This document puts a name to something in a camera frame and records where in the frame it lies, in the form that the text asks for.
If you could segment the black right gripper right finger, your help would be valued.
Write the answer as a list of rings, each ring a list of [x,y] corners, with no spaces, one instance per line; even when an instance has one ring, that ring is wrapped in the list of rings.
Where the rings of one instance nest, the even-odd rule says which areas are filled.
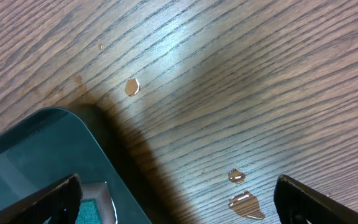
[[[358,213],[288,175],[278,176],[273,201],[281,223],[358,224]]]

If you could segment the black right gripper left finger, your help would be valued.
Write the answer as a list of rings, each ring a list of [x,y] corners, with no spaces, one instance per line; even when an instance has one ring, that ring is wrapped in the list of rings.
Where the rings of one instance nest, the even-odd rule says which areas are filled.
[[[70,174],[0,211],[0,224],[74,224],[83,196],[78,174]]]

